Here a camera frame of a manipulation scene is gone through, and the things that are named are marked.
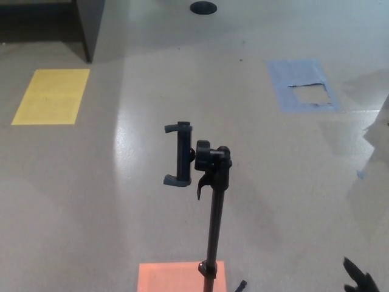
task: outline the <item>blue tape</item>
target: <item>blue tape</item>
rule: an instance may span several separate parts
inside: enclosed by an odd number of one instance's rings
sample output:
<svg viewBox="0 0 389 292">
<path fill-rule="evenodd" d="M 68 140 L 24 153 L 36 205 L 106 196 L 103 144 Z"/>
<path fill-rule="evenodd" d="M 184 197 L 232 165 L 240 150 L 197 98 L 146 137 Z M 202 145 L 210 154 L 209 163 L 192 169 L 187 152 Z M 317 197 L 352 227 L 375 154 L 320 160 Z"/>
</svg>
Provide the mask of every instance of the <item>blue tape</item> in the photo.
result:
<svg viewBox="0 0 389 292">
<path fill-rule="evenodd" d="M 318 60 L 272 60 L 266 64 L 278 104 L 285 113 L 325 112 L 341 109 Z M 329 102 L 299 102 L 293 88 L 309 85 L 323 85 Z"/>
</svg>

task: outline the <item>phone holder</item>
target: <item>phone holder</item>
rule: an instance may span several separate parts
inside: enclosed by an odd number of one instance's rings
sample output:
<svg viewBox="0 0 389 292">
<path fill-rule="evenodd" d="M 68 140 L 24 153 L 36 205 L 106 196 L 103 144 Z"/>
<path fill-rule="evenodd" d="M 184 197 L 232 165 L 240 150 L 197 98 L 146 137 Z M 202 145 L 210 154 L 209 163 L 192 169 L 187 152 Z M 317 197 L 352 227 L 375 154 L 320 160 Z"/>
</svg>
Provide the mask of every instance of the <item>phone holder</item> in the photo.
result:
<svg viewBox="0 0 389 292">
<path fill-rule="evenodd" d="M 200 200 L 201 189 L 211 186 L 212 205 L 208 234 L 207 259 L 199 264 L 199 272 L 204 276 L 203 292 L 212 292 L 218 270 L 216 255 L 218 252 L 221 216 L 224 192 L 229 187 L 230 168 L 232 166 L 230 150 L 226 146 L 212 149 L 209 141 L 198 140 L 196 151 L 191 147 L 192 126 L 190 122 L 178 122 L 165 126 L 165 132 L 177 132 L 177 175 L 166 175 L 164 184 L 175 187 L 187 187 L 191 184 L 190 164 L 194 161 L 194 169 L 205 172 L 199 180 L 197 197 Z M 241 292 L 247 282 L 242 281 L 237 289 Z"/>
</svg>

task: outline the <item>tripod stand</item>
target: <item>tripod stand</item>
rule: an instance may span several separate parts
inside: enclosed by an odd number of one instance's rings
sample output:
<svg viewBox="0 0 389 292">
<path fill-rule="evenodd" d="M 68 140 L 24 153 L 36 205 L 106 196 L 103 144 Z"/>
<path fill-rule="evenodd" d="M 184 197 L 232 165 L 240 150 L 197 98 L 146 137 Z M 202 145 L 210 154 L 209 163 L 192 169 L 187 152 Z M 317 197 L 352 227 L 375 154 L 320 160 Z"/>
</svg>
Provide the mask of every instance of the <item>tripod stand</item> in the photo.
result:
<svg viewBox="0 0 389 292">
<path fill-rule="evenodd" d="M 209 141 L 197 141 L 196 151 L 191 148 L 192 126 L 190 122 L 178 122 L 176 125 L 165 126 L 165 132 L 177 131 L 177 176 L 167 175 L 164 184 L 176 187 L 189 186 L 190 163 L 194 160 L 194 169 L 205 172 L 199 180 L 197 196 L 201 197 L 201 189 L 211 186 L 212 205 L 210 226 L 208 233 L 207 259 L 199 264 L 199 272 L 204 276 L 203 292 L 212 292 L 218 267 L 216 255 L 218 253 L 219 233 L 224 203 L 224 192 L 229 187 L 230 168 L 232 161 L 230 150 L 221 146 L 217 150 L 211 149 Z M 236 292 L 242 292 L 246 287 L 242 281 Z"/>
</svg>

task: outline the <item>black metal pole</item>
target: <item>black metal pole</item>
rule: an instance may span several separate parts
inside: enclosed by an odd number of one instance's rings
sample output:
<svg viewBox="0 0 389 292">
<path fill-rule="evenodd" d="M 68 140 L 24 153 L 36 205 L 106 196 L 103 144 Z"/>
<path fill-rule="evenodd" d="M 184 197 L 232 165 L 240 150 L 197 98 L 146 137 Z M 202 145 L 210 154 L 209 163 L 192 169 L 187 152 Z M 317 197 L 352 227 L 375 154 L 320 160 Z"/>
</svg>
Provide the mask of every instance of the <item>black metal pole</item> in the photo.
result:
<svg viewBox="0 0 389 292">
<path fill-rule="evenodd" d="M 202 264 L 205 265 L 205 277 L 204 277 L 204 292 L 213 291 L 213 283 L 216 279 L 217 263 L 216 256 L 218 253 L 219 234 L 221 226 L 221 216 L 223 212 L 224 203 L 224 191 L 218 192 L 214 190 L 212 192 L 212 205 L 211 205 L 211 219 L 209 225 L 208 235 L 208 251 L 207 260 Z"/>
</svg>

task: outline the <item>clamp grip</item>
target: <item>clamp grip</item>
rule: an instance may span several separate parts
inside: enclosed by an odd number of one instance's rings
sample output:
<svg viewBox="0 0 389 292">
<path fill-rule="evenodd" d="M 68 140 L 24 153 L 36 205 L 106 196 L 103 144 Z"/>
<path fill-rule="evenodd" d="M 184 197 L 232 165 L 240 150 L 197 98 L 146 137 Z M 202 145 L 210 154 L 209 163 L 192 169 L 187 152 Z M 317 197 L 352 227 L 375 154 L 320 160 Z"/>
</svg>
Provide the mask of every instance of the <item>clamp grip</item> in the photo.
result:
<svg viewBox="0 0 389 292">
<path fill-rule="evenodd" d="M 192 126 L 190 122 L 178 122 L 165 126 L 165 132 L 177 132 L 177 176 L 166 175 L 164 184 L 174 187 L 187 187 L 191 183 L 190 163 L 195 159 L 191 148 Z"/>
</svg>

